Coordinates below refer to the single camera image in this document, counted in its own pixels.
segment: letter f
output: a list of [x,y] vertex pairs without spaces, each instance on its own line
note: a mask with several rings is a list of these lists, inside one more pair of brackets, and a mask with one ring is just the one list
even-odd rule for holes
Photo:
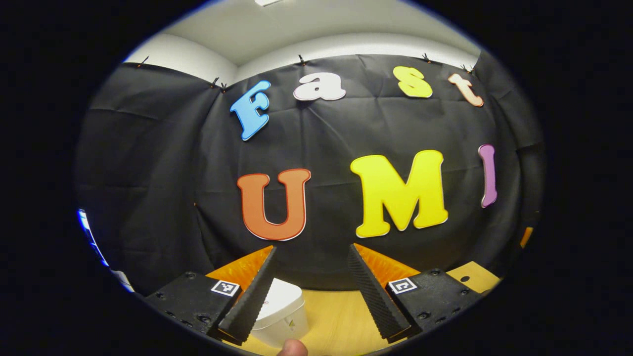
[[270,87],[270,82],[262,80],[252,87],[246,94],[242,95],[233,105],[230,111],[237,114],[240,124],[242,124],[242,140],[247,141],[255,135],[268,122],[268,114],[260,114],[257,108],[266,110],[268,108],[268,97],[262,93]]

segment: white container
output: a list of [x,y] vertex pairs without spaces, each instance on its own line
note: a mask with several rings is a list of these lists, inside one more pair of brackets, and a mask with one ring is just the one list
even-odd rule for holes
[[303,305],[301,288],[274,278],[251,336],[275,348],[287,339],[300,339],[308,332]]

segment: foam letter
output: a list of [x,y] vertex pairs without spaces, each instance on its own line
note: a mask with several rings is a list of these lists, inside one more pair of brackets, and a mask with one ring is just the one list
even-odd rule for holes
[[242,95],[233,105],[230,111],[234,111],[239,118],[240,124],[242,124],[242,140],[247,141],[253,135],[255,135],[266,123],[268,122],[268,114],[260,114],[257,112],[257,108],[266,110],[268,108],[268,97],[262,93],[270,87],[270,82],[262,80],[255,84],[246,94]]
[[260,239],[285,241],[301,234],[306,226],[305,183],[310,179],[307,169],[289,169],[279,174],[285,185],[287,217],[281,224],[266,219],[264,187],[270,182],[266,174],[248,174],[237,180],[242,190],[242,213],[246,229]]
[[398,230],[409,226],[416,203],[420,204],[413,225],[423,227],[442,224],[448,219],[444,209],[442,173],[444,158],[434,150],[418,152],[413,159],[405,184],[385,156],[372,155],[355,159],[351,170],[363,185],[363,224],[356,229],[359,238],[383,236],[391,228],[382,215],[384,205]]
[[408,96],[428,98],[433,94],[433,89],[429,83],[423,80],[424,75],[415,68],[396,67],[394,75],[400,80],[398,86]]
[[448,81],[457,86],[457,89],[461,91],[461,95],[464,95],[464,98],[466,98],[469,103],[477,107],[484,105],[484,100],[480,96],[475,96],[471,90],[470,87],[473,85],[466,79],[462,78],[461,75],[455,73],[448,77]]
[[484,144],[479,148],[479,156],[484,161],[484,182],[486,189],[484,197],[481,199],[481,207],[485,208],[497,200],[497,187],[494,181],[494,147],[491,144]]
[[345,90],[341,89],[341,77],[334,73],[308,74],[299,79],[299,83],[303,85],[294,90],[294,97],[297,100],[338,100],[345,96]]

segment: black fabric backdrop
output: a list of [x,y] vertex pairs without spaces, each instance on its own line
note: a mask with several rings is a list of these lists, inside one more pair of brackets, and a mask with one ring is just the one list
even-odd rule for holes
[[[407,97],[392,73],[396,66],[421,71],[432,97]],[[316,72],[339,75],[345,97],[297,101],[292,92],[299,79]],[[453,73],[473,84],[483,107],[472,106],[448,82]],[[264,91],[270,121],[244,142],[229,108],[260,80],[271,83]],[[356,289],[346,265],[354,242],[418,270],[448,270],[474,260],[504,276],[525,228],[538,219],[542,142],[531,106],[485,52],[472,74],[420,58],[337,56],[261,73],[225,93],[175,70],[125,63],[87,112],[75,177],[105,259],[142,294],[185,270],[208,272],[268,245],[279,248],[278,278],[303,288]],[[498,198],[487,208],[480,206],[482,144],[495,148]],[[349,164],[384,155],[406,181],[413,157],[425,149],[444,156],[448,220],[398,231],[385,213],[389,234],[357,238],[362,190]],[[283,222],[285,189],[277,175],[291,168],[312,173],[305,185],[304,231],[289,241],[259,239],[243,223],[236,182],[267,174],[266,217]]]

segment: letter m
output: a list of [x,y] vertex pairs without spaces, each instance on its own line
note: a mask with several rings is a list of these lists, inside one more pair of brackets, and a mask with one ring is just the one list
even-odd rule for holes
[[359,238],[383,236],[391,228],[383,218],[383,205],[391,219],[403,231],[419,203],[413,225],[423,227],[442,224],[448,219],[444,209],[442,173],[444,157],[434,150],[418,152],[406,183],[385,156],[372,155],[355,159],[351,171],[360,176],[363,185],[363,224],[356,229]]

